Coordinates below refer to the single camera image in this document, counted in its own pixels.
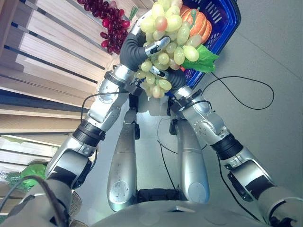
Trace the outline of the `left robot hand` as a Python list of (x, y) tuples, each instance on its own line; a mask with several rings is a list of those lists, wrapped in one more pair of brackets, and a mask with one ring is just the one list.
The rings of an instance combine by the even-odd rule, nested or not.
[(120, 64), (134, 72), (138, 70), (138, 65), (141, 65), (146, 59), (162, 51), (170, 43), (170, 37), (165, 35), (160, 40), (154, 41), (145, 47), (140, 46), (140, 36), (143, 33), (141, 23), (152, 15), (151, 11), (150, 9), (136, 20), (120, 51)]

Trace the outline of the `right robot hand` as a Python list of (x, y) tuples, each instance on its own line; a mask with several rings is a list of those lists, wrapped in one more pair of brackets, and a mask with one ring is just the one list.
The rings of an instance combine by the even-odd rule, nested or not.
[(186, 76), (181, 69), (173, 70), (168, 68), (167, 70), (159, 70), (155, 66), (152, 66), (149, 72), (161, 79), (167, 80), (172, 85), (172, 92), (175, 92), (186, 85)]

